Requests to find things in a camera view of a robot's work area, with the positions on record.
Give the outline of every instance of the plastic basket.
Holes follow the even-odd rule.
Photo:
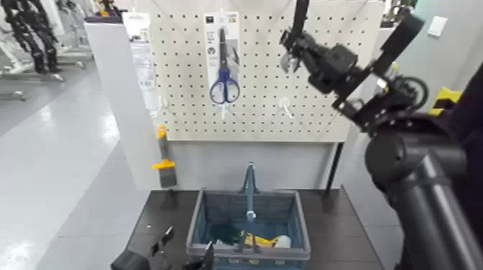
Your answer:
[[[189,256],[204,255],[206,244],[213,240],[210,227],[218,224],[230,224],[268,239],[289,236],[292,245],[291,248],[215,245],[215,269],[304,269],[310,258],[311,245],[298,192],[259,192],[254,184],[252,163],[241,191],[198,193],[186,240]]]

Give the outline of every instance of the black table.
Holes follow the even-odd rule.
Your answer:
[[[308,269],[382,269],[343,190],[332,190],[328,197],[320,190],[299,190],[299,193],[312,248]],[[152,191],[127,248],[151,258],[148,256],[151,245],[174,226],[175,237],[168,243],[166,255],[173,270],[180,269],[189,260],[185,242],[197,196],[197,191]]]

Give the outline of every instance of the label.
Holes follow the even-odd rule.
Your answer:
[[[228,67],[231,77],[238,81],[239,46],[239,13],[238,12],[210,12],[203,15],[205,29],[206,68],[208,73],[208,90],[218,80],[220,67],[220,28],[225,29],[226,51]]]

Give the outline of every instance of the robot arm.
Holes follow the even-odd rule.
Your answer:
[[[437,119],[415,112],[428,98],[422,80],[386,74],[423,21],[408,15],[383,44],[381,56],[362,68],[345,46],[324,47],[303,31],[307,10],[308,0],[298,0],[293,27],[280,40],[287,50],[281,66],[288,71],[290,60],[295,69],[303,62],[308,82],[324,94],[334,92],[332,107],[371,136],[367,170],[399,217],[415,269],[483,269],[480,247],[451,184],[465,173],[464,150]],[[388,90],[357,107],[347,98],[371,73],[385,80]]]

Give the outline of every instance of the black cable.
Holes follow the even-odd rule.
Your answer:
[[[428,96],[429,96],[428,85],[426,85],[426,83],[423,80],[421,80],[420,78],[416,78],[416,77],[401,77],[400,80],[404,81],[405,83],[414,82],[414,83],[417,83],[420,86],[420,93],[422,94],[422,97],[419,100],[419,102],[412,105],[410,109],[411,109],[411,111],[416,111],[416,110],[422,108],[424,106],[424,104],[426,103],[426,101],[428,101]]]

